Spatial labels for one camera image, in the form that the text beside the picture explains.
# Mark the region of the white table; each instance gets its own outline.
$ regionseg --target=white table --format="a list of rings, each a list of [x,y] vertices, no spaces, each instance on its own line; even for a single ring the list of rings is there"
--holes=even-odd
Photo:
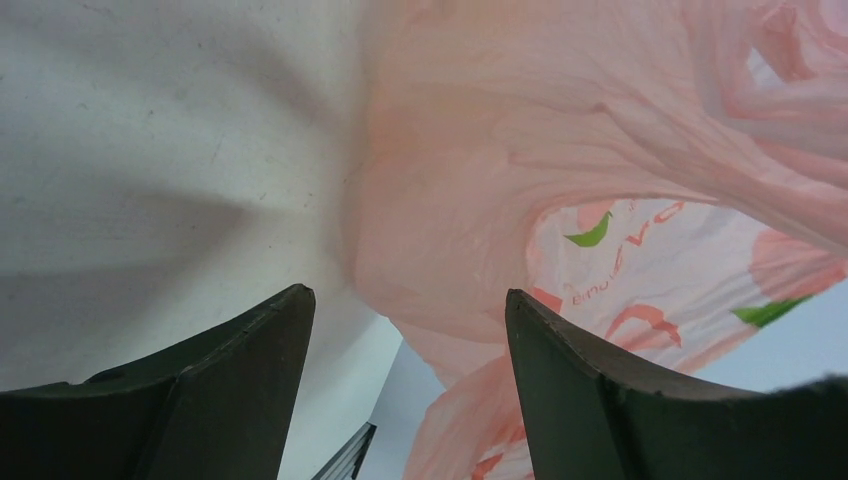
[[[280,478],[362,426],[399,336],[342,269],[361,10],[0,2],[0,389],[82,381],[300,282],[318,311]]]

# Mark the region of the wrinkled plastic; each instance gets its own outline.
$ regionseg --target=wrinkled plastic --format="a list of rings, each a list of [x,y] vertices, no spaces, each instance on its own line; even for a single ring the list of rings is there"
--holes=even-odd
[[[447,387],[406,480],[533,478],[510,288],[692,372],[845,278],[844,0],[384,5],[354,275]]]

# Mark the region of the green leaf print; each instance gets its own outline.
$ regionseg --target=green leaf print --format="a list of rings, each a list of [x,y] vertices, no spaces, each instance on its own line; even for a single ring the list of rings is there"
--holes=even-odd
[[[578,247],[589,248],[595,247],[604,237],[607,235],[607,228],[609,228],[609,219],[612,218],[612,213],[607,212],[604,214],[604,218],[601,219],[601,222],[595,225],[595,228],[589,230],[586,233],[579,233],[577,235],[565,235],[565,238],[571,240]]]
[[[793,308],[806,302],[812,297],[812,295],[809,295],[804,298],[796,298],[793,300],[784,300],[782,302],[769,303],[765,307],[737,308],[733,311],[733,313],[737,317],[739,317],[739,320],[742,320],[748,325],[763,328],[769,323],[786,315]]]

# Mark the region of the translucent pink bag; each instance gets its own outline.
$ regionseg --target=translucent pink bag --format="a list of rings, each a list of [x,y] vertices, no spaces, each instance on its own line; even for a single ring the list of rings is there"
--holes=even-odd
[[[447,387],[407,480],[533,478],[510,288],[692,372],[845,278],[845,0],[382,13],[355,281]]]

